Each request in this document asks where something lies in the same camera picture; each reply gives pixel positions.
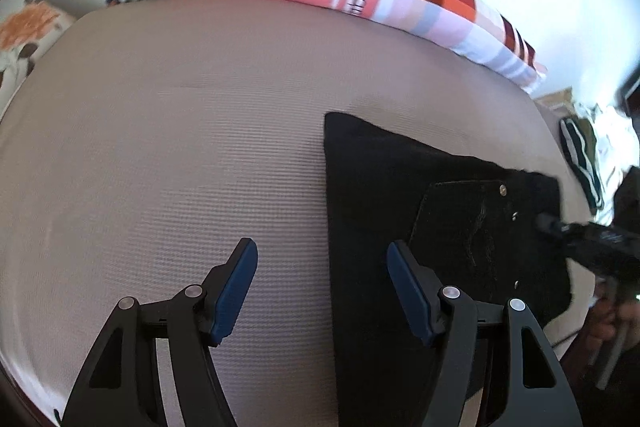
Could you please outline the right hand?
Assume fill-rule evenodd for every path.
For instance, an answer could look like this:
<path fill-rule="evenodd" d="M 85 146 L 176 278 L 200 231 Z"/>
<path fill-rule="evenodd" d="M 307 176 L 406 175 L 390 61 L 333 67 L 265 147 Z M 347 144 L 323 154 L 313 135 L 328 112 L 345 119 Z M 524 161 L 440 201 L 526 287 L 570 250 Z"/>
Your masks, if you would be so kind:
<path fill-rule="evenodd" d="M 596 303 L 588 312 L 584 331 L 587 352 L 592 355 L 597 352 L 605 341 L 613 340 L 617 334 L 618 325 L 628 325 L 628 331 L 623 350 L 636 347 L 639 343 L 639 300 L 627 300 L 621 305 L 600 295 Z"/>

